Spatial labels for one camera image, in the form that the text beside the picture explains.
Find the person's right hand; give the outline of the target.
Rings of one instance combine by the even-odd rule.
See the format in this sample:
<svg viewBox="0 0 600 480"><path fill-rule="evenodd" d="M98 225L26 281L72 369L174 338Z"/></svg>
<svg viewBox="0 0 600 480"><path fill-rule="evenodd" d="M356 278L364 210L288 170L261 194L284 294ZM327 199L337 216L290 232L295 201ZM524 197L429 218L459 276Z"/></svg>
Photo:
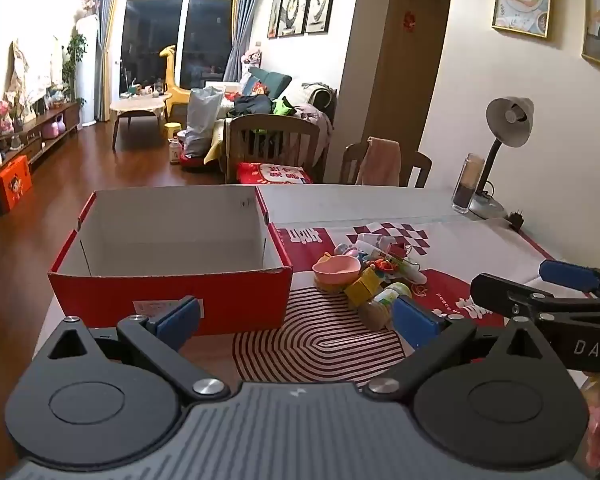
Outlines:
<svg viewBox="0 0 600 480"><path fill-rule="evenodd" d="M585 454L586 463L593 469L600 469L600 406L590 405L588 407L588 436L586 443L588 450Z"/></svg>

